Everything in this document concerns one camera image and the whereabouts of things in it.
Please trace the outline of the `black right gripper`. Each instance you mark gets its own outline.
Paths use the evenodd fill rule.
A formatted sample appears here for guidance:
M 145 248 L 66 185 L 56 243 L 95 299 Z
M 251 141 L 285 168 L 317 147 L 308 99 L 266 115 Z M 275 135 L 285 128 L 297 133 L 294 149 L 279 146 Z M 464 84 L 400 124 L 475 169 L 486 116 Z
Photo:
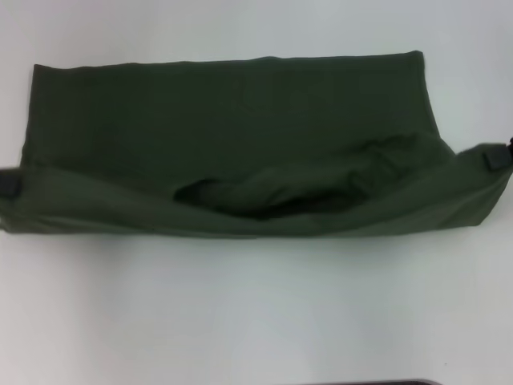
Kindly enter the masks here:
M 510 154 L 513 158 L 513 138 L 507 145 L 508 149 L 487 149 L 483 157 L 488 169 L 492 172 L 510 167 Z

